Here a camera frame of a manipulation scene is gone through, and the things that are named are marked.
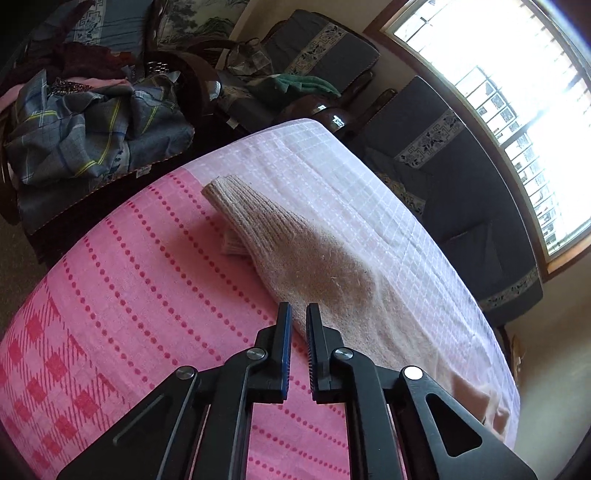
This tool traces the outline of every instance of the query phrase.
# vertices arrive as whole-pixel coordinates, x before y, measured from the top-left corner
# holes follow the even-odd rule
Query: silver screw
[[[335,350],[335,357],[339,360],[351,360],[353,358],[353,352],[348,348],[337,348]]]
[[[195,369],[188,366],[179,367],[177,368],[176,374],[178,379],[188,380],[189,378],[193,378],[193,375],[195,375]]]
[[[262,348],[254,347],[246,351],[246,356],[251,360],[260,360],[267,354]]]
[[[406,367],[404,369],[404,376],[410,380],[421,380],[423,377],[423,370],[415,366]]]

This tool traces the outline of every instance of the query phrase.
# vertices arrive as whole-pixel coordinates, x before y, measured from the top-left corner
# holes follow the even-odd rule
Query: beige wall
[[[259,0],[240,38],[264,37],[296,8],[317,11],[361,33],[389,0]],[[402,89],[415,73],[380,48],[376,78],[353,104],[358,113],[386,88]],[[591,426],[591,254],[544,286],[544,298],[509,325],[526,348],[515,451],[552,480]]]

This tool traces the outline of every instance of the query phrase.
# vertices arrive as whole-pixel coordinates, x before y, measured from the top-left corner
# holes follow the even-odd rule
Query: white grid pattern
[[[478,304],[415,217],[319,123],[304,119],[251,135],[185,168],[206,185],[236,174],[268,198],[330,228],[377,266],[450,366],[490,385],[511,412],[515,444],[519,394]]]

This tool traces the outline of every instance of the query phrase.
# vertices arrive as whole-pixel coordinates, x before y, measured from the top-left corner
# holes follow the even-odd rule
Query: pink cloth
[[[0,343],[0,421],[42,480],[180,365],[221,365],[273,324],[252,264],[181,168],[92,229],[47,274]],[[348,478],[344,409],[310,396],[294,338],[289,398],[256,405],[249,480]]]
[[[131,85],[125,79],[112,79],[112,80],[100,80],[100,79],[87,79],[84,77],[72,77],[67,79],[68,82],[81,83],[88,85],[92,88],[107,87],[110,85]],[[2,113],[7,107],[17,101],[18,94],[25,85],[15,85],[14,87],[7,90],[7,92],[0,97],[0,113]]]

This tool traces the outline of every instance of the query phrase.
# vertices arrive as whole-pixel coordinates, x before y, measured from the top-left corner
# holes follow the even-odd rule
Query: mattress
[[[330,228],[381,269],[452,368],[519,396],[478,305],[415,217],[320,124],[299,120],[198,158],[117,208],[48,273],[0,343],[0,421],[43,480],[180,365],[204,370],[252,345],[277,305],[248,259],[220,252],[224,221],[200,195],[236,174]],[[310,398],[292,349],[281,406],[256,405],[247,478],[348,478],[343,407]]]

